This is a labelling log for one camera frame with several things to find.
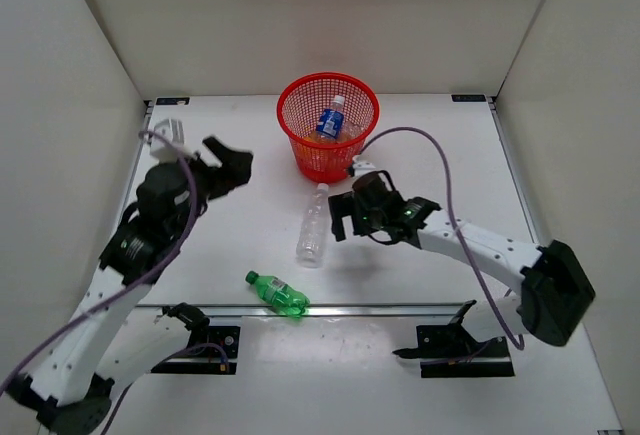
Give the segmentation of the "clear unlabelled plastic bottle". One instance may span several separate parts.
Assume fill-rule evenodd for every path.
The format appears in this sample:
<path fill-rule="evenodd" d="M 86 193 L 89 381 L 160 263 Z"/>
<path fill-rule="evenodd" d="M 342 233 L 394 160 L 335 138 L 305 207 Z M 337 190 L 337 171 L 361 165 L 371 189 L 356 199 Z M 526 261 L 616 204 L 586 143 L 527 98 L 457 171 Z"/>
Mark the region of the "clear unlabelled plastic bottle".
<path fill-rule="evenodd" d="M 328 198 L 329 186 L 318 184 L 303 216 L 296 261 L 304 267 L 318 268 L 322 264 L 330 219 Z"/>

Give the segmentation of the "clear bottle red label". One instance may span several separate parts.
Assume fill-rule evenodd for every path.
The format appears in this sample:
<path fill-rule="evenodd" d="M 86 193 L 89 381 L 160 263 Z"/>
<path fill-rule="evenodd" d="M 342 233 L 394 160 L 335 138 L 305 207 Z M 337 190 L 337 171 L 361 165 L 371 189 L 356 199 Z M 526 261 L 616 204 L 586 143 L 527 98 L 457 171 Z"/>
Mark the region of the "clear bottle red label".
<path fill-rule="evenodd" d="M 361 133 L 362 133 L 362 128 L 359 125 L 346 120 L 342 125 L 342 130 L 340 133 L 340 142 L 344 143 L 347 141 L 351 141 L 359 137 Z"/>

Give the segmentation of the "clear bottle blue label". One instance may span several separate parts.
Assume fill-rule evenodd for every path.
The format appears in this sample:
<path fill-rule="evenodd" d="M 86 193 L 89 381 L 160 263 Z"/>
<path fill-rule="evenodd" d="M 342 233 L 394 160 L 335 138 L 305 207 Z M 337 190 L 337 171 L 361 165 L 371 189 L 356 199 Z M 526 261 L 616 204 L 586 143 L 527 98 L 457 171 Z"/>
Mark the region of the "clear bottle blue label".
<path fill-rule="evenodd" d="M 319 143 L 337 142 L 344 122 L 345 97 L 335 95 L 325 108 L 316 124 L 314 135 Z"/>

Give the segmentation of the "green plastic bottle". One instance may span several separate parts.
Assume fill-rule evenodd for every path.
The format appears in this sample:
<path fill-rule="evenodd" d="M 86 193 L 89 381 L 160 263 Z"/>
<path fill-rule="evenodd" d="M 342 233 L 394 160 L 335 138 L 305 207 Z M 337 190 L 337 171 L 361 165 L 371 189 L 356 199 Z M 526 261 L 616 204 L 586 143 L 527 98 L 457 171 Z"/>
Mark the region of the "green plastic bottle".
<path fill-rule="evenodd" d="M 279 316 L 300 319 L 311 305 L 306 295 L 276 276 L 259 275 L 255 271 L 249 271 L 245 281 L 254 288 L 258 298 Z"/>

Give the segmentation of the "orange juice bottle yellow cap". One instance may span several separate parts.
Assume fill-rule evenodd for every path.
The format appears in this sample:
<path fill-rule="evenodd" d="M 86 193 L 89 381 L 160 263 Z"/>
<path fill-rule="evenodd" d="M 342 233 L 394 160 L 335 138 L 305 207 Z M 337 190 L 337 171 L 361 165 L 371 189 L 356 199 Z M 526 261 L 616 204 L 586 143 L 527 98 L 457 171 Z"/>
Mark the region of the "orange juice bottle yellow cap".
<path fill-rule="evenodd" d="M 316 129 L 311 130 L 309 134 L 304 137 L 304 140 L 308 143 L 315 144 L 324 144 L 326 142 L 326 138 L 323 134 L 318 132 Z"/>

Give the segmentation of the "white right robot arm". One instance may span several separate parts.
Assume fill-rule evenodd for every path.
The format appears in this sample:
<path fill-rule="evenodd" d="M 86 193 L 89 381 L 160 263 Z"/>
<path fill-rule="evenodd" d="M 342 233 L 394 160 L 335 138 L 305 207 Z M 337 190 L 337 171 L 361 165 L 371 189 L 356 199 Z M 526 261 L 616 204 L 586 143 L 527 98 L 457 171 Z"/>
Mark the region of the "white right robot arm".
<path fill-rule="evenodd" d="M 434 201 L 405 199 L 388 172 L 374 170 L 356 179 L 350 191 L 329 198 L 331 231 L 345 239 L 344 218 L 356 236 L 383 232 L 386 245 L 409 244 L 447 256 L 486 274 L 512 290 L 510 297 L 488 300 L 507 327 L 529 333 L 551 346 L 570 340 L 595 299 L 573 249 L 553 240 L 547 246 L 519 242 L 473 224 L 461 225 Z"/>

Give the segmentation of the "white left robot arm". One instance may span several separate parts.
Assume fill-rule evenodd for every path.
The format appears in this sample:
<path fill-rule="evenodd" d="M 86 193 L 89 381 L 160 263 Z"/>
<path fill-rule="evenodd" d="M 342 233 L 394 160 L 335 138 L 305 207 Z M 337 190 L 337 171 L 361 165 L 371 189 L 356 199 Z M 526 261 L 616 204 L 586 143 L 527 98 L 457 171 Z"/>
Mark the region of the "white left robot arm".
<path fill-rule="evenodd" d="M 210 341 L 208 317 L 187 303 L 165 306 L 138 327 L 125 323 L 177 258 L 209 202 L 249 182 L 253 155 L 210 136 L 203 144 L 219 162 L 209 165 L 164 136 L 146 135 L 168 156 L 137 187 L 71 321 L 26 358 L 44 353 L 45 359 L 34 370 L 21 362 L 1 385 L 52 434 L 92 433 L 114 398 L 140 376 L 179 352 L 198 355 Z"/>

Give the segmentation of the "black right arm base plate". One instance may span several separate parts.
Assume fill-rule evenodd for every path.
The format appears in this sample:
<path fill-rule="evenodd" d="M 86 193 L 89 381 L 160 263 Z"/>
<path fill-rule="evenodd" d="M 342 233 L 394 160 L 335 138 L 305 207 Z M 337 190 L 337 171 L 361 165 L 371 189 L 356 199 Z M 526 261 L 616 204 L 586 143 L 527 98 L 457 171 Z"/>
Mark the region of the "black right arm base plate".
<path fill-rule="evenodd" d="M 464 317 L 475 307 L 465 302 L 444 325 L 418 325 L 417 346 L 392 352 L 400 360 L 416 360 L 423 379 L 508 378 L 515 371 L 507 342 L 502 337 L 479 342 L 462 327 Z"/>

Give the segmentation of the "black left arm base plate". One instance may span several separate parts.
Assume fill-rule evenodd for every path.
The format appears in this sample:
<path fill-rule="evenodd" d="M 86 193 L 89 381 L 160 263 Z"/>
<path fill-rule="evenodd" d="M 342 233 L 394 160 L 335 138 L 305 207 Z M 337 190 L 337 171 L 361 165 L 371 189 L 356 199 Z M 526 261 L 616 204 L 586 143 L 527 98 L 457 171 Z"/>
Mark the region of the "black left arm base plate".
<path fill-rule="evenodd" d="M 151 372 L 173 375 L 235 375 L 240 336 L 239 325 L 214 323 L 205 331 L 192 334 L 185 350 L 163 361 Z"/>

